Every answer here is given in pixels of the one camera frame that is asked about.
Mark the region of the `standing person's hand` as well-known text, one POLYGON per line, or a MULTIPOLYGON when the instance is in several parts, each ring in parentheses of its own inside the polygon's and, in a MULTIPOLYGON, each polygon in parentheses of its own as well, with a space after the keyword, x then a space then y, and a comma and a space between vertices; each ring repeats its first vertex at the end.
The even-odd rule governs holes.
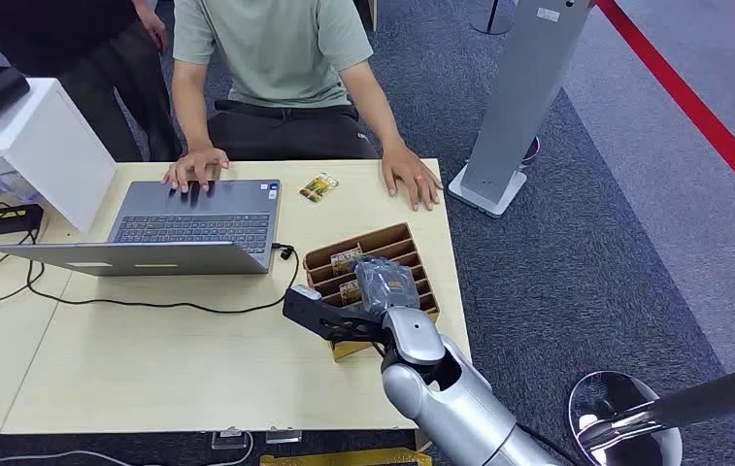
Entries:
POLYGON ((139 20, 150 34, 150 38, 158 49, 158 52, 165 52, 168 46, 168 35, 163 21, 146 2, 134 1, 133 5, 139 20))

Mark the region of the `seated person's right hand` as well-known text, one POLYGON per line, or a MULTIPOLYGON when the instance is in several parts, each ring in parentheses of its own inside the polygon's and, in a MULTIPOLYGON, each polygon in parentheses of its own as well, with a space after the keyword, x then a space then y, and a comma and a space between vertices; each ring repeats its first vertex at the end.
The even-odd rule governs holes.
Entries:
POLYGON ((196 188, 207 191, 209 182, 219 178, 221 171, 229 166, 230 161, 223 150, 213 147, 190 150, 169 165, 161 181, 180 193, 189 193, 192 182, 196 188))

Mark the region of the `seated person's left hand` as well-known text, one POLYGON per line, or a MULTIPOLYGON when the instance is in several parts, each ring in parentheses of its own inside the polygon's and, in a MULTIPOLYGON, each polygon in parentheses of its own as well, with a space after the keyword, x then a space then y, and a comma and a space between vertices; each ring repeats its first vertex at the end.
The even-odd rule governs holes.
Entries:
POLYGON ((420 206, 431 211, 440 203, 439 193, 443 189, 440 178, 404 142, 384 145, 381 165, 387 193, 395 197, 401 183, 414 212, 420 206))

